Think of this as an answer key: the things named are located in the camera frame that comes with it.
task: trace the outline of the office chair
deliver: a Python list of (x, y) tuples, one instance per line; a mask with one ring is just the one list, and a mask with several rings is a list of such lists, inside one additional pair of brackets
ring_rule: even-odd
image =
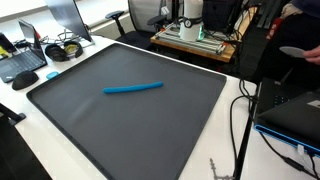
[(154, 49), (150, 38), (163, 26), (166, 15), (161, 14), (163, 0), (128, 0), (129, 13), (135, 31), (124, 32), (119, 17), (124, 11), (115, 11), (106, 15), (106, 19), (116, 21), (121, 36), (116, 41), (141, 49)]

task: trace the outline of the blue foam stick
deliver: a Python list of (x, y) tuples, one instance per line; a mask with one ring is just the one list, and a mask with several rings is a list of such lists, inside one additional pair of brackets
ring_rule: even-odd
[(103, 93), (111, 94), (111, 93), (122, 93), (122, 92), (131, 92), (131, 91), (141, 91), (150, 88), (157, 88), (163, 86), (161, 81), (151, 83), (151, 84), (139, 84), (134, 86), (124, 86), (124, 87), (110, 87), (104, 88)]

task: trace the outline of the monitor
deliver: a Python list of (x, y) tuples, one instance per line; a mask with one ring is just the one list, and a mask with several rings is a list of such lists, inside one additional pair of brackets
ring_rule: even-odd
[(203, 0), (202, 20), (206, 30), (231, 34), (243, 0)]
[(76, 35), (92, 41), (74, 0), (45, 0), (45, 2), (58, 24)]

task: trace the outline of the laptop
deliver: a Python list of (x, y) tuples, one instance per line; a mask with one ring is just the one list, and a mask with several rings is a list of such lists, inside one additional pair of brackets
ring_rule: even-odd
[(34, 27), (21, 19), (18, 19), (18, 22), (25, 40), (30, 45), (28, 50), (0, 61), (0, 77), (5, 83), (13, 81), (16, 75), (23, 71), (34, 71), (47, 65)]
[(255, 116), (288, 102), (307, 91), (307, 89), (298, 86), (264, 78), (257, 92), (259, 101), (256, 105)]
[(307, 92), (259, 114), (254, 129), (320, 156), (320, 93)]

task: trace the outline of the gray mat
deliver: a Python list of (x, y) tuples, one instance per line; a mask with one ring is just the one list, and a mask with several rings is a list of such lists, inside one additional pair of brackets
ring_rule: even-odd
[[(163, 87), (103, 94), (105, 87)], [(109, 179), (177, 179), (226, 77), (119, 44), (27, 94)]]

